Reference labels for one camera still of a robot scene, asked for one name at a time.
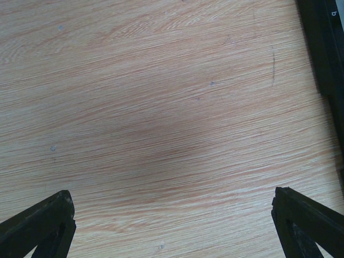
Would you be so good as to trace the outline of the black white chess board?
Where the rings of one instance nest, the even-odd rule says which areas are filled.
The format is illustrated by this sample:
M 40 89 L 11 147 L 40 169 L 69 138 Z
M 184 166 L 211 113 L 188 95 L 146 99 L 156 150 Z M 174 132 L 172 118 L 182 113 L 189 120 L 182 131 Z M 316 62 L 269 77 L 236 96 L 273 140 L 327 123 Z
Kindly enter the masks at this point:
M 298 0 L 313 74 L 327 98 L 343 152 L 343 1 Z

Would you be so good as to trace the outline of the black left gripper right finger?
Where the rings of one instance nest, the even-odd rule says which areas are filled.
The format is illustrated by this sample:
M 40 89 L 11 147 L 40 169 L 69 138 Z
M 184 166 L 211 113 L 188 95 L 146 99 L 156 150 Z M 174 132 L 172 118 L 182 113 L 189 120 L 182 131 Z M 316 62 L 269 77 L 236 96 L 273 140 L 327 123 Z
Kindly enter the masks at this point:
M 286 257 L 343 257 L 343 215 L 292 188 L 277 187 L 272 202 L 276 231 Z

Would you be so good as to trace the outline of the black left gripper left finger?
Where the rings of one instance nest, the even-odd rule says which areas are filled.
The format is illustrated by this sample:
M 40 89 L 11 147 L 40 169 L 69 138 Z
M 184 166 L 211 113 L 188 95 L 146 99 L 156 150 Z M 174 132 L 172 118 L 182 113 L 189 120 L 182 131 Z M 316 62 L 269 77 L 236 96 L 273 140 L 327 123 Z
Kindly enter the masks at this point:
M 61 190 L 1 223 L 1 257 L 67 257 L 76 231 L 75 208 Z

